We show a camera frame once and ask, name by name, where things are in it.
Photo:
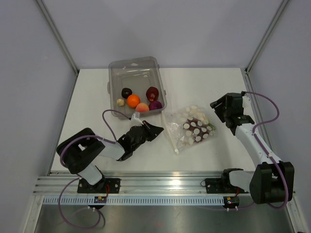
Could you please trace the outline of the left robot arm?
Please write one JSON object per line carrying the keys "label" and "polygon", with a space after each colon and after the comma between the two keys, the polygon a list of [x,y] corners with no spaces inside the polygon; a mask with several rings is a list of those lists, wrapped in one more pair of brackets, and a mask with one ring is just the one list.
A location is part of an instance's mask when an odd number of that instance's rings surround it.
{"label": "left robot arm", "polygon": [[56,152],[60,157],[61,165],[71,174],[78,175],[81,180],[77,192],[83,194],[99,194],[113,191],[112,185],[119,184],[119,179],[111,181],[92,162],[98,156],[111,158],[122,162],[130,158],[134,151],[145,142],[157,138],[164,128],[142,121],[133,126],[115,143],[96,135],[91,128],[85,128],[74,136],[62,142]]}

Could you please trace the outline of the grey transparent plastic container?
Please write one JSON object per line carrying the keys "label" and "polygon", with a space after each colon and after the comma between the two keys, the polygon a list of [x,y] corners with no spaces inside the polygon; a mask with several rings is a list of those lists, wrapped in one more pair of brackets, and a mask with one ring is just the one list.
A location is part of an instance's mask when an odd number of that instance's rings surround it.
{"label": "grey transparent plastic container", "polygon": [[129,107],[127,104],[124,106],[117,105],[117,100],[122,99],[122,90],[124,88],[131,89],[132,93],[137,95],[141,102],[149,104],[146,92],[150,87],[158,89],[157,101],[161,103],[162,107],[144,112],[142,115],[156,115],[167,107],[166,91],[163,87],[156,58],[149,56],[114,61],[109,64],[108,72],[107,91],[110,94],[111,109],[120,111],[130,117],[135,111],[134,108]]}

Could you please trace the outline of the fake orange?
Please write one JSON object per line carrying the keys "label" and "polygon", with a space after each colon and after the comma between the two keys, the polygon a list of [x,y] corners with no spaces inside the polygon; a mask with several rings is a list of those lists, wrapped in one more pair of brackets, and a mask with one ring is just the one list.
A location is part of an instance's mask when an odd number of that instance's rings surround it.
{"label": "fake orange", "polygon": [[138,95],[132,94],[127,98],[126,102],[130,108],[134,109],[140,104],[140,98]]}

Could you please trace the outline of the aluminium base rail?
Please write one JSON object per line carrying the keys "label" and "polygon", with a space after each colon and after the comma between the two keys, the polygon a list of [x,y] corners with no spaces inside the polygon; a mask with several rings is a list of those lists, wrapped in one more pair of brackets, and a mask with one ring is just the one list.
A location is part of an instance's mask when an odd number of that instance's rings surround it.
{"label": "aluminium base rail", "polygon": [[[105,172],[108,178],[121,179],[120,195],[172,196],[202,195],[206,193],[203,180],[219,178],[221,171],[212,172]],[[34,195],[57,195],[76,176],[68,172],[53,172],[40,176],[34,187]]]}

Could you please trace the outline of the clear zip top bag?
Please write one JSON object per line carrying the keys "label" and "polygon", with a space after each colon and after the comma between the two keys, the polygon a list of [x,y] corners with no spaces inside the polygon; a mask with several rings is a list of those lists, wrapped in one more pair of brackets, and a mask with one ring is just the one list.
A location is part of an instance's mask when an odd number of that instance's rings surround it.
{"label": "clear zip top bag", "polygon": [[175,154],[209,140],[216,134],[207,108],[188,105],[161,115],[164,134]]}

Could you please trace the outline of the fake green leaf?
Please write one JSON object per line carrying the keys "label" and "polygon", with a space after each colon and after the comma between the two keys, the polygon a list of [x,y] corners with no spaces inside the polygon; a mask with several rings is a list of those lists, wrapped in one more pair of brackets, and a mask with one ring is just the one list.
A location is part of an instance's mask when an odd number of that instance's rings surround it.
{"label": "fake green leaf", "polygon": [[207,131],[208,132],[215,131],[215,130],[216,130],[216,127],[214,125],[212,125],[211,123],[209,123],[207,125]]}

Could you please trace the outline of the fake garlic bulb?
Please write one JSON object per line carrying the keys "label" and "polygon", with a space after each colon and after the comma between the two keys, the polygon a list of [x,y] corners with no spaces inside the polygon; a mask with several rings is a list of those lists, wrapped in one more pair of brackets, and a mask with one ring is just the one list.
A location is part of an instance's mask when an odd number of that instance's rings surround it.
{"label": "fake garlic bulb", "polygon": [[124,99],[117,99],[116,104],[120,107],[125,105],[125,100]]}

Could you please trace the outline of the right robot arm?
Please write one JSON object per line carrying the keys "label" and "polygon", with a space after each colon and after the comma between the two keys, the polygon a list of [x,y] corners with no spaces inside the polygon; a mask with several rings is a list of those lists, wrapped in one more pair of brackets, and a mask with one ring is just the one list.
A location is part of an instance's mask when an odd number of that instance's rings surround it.
{"label": "right robot arm", "polygon": [[256,166],[253,174],[240,168],[225,169],[220,185],[225,192],[236,188],[248,192],[255,204],[282,209],[293,197],[294,166],[282,161],[257,133],[259,124],[244,113],[245,94],[245,91],[227,93],[210,104],[220,121],[242,143]]}

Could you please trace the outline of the fake white radish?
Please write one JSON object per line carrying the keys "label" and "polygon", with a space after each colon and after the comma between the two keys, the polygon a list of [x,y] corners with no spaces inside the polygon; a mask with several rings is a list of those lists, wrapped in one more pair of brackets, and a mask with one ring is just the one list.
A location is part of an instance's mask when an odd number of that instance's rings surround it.
{"label": "fake white radish", "polygon": [[203,124],[209,123],[207,114],[196,105],[191,105],[185,108],[185,114],[188,119],[197,119]]}

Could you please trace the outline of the aluminium frame post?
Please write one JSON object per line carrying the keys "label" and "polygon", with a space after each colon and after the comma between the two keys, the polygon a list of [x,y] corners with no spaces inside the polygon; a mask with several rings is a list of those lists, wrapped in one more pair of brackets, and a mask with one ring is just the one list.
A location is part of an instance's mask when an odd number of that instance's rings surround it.
{"label": "aluminium frame post", "polygon": [[280,18],[282,17],[283,13],[285,12],[286,8],[288,7],[289,3],[291,0],[282,0],[275,11],[272,19],[270,20],[268,27],[266,28],[262,38],[260,39],[250,61],[248,62],[246,68],[245,68],[245,73],[246,75],[250,74],[250,71],[252,70],[254,64],[258,60],[260,54],[262,53],[266,43],[268,42],[270,36],[272,35],[274,29],[276,28]]}
{"label": "aluminium frame post", "polygon": [[62,51],[65,59],[67,60],[69,66],[71,67],[75,77],[77,77],[79,75],[79,68],[76,65],[70,51],[67,48],[67,45],[65,43],[65,41],[63,40],[61,33],[59,32],[57,25],[53,19],[53,17],[51,16],[45,2],[43,0],[34,0],[35,4],[37,5],[37,7],[39,8],[40,12],[42,13],[48,27],[50,28],[57,44],[59,45],[60,50]]}

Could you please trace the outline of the fake purple grapes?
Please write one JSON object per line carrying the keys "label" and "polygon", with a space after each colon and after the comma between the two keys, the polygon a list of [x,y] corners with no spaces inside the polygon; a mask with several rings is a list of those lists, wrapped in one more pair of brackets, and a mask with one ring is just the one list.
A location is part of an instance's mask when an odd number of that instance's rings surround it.
{"label": "fake purple grapes", "polygon": [[187,143],[189,145],[200,143],[207,139],[210,135],[213,135],[215,131],[208,132],[207,125],[208,124],[203,124],[197,119],[187,119],[187,121],[183,123]]}

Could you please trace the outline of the fake purple onion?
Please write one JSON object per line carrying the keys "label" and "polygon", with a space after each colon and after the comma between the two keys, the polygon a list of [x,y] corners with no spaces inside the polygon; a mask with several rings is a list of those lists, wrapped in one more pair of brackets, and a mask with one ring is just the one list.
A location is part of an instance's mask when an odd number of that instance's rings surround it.
{"label": "fake purple onion", "polygon": [[157,100],[154,100],[154,101],[150,102],[150,104],[149,104],[149,110],[150,111],[162,109],[162,107],[163,107],[162,103],[157,101]]}

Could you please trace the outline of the right aluminium frame post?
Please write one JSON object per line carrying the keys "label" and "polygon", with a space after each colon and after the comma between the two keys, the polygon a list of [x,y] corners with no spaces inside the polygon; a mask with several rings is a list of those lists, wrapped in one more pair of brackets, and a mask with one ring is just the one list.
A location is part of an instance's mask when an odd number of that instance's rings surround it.
{"label": "right aluminium frame post", "polygon": [[283,13],[285,12],[286,8],[288,7],[289,3],[291,0],[282,0],[275,11],[272,19],[270,20],[268,27],[266,28],[262,38],[260,39],[250,61],[248,62],[246,68],[245,68],[245,73],[246,75],[250,74],[250,71],[252,70],[254,64],[258,60],[260,54],[262,53],[266,43],[268,42],[270,36],[272,35],[274,29],[276,28],[280,18],[282,17]]}

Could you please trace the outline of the fake peach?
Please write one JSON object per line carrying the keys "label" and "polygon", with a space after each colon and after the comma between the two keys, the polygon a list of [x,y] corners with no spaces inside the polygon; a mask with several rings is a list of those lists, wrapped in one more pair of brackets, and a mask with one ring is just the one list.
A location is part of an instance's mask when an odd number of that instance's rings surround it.
{"label": "fake peach", "polygon": [[139,103],[137,106],[136,106],[136,112],[148,112],[149,111],[149,106],[148,104],[146,103]]}

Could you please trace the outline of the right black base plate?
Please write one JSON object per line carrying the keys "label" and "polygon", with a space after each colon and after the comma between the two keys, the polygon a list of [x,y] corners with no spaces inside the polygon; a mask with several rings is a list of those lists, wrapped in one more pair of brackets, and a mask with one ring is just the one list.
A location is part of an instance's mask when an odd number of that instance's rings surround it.
{"label": "right black base plate", "polygon": [[230,184],[223,184],[221,178],[206,178],[201,182],[201,186],[206,189],[207,194],[247,194],[241,188]]}

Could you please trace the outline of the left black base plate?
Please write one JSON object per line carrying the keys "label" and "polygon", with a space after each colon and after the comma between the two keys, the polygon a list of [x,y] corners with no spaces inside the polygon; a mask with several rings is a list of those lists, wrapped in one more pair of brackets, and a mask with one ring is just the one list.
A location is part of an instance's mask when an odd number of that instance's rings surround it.
{"label": "left black base plate", "polygon": [[120,191],[121,179],[105,178],[95,185],[90,185],[85,179],[80,179],[77,193],[79,194],[118,194]]}

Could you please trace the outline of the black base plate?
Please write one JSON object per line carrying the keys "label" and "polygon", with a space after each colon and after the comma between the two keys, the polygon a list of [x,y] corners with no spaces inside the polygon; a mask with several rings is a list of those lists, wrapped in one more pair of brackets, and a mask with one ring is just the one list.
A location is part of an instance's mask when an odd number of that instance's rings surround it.
{"label": "black base plate", "polygon": [[206,189],[207,194],[247,194],[241,188],[230,184],[223,184],[221,178],[206,178],[201,182],[201,186]]}
{"label": "black base plate", "polygon": [[120,191],[121,179],[105,178],[95,185],[90,185],[85,179],[80,179],[77,193],[79,194],[118,194]]}

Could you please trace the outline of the fake dark red apple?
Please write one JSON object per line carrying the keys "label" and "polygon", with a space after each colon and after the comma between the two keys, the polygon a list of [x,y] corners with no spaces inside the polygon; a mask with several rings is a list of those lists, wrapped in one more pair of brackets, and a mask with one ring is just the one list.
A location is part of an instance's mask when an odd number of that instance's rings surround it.
{"label": "fake dark red apple", "polygon": [[148,101],[152,102],[158,100],[159,90],[156,87],[149,87],[146,91],[146,98]]}

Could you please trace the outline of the left aluminium frame post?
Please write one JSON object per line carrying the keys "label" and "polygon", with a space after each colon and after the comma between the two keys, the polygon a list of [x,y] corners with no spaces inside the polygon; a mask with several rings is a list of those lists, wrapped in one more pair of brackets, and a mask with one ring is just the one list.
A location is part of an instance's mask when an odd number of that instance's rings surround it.
{"label": "left aluminium frame post", "polygon": [[37,7],[39,8],[40,12],[42,13],[48,27],[50,28],[57,44],[59,45],[60,50],[62,51],[65,59],[67,60],[69,66],[71,67],[75,77],[77,77],[79,75],[79,68],[76,65],[70,51],[67,48],[67,45],[65,43],[65,41],[63,40],[61,33],[59,32],[57,25],[53,19],[53,17],[51,16],[45,2],[43,0],[34,0],[35,4],[37,5]]}

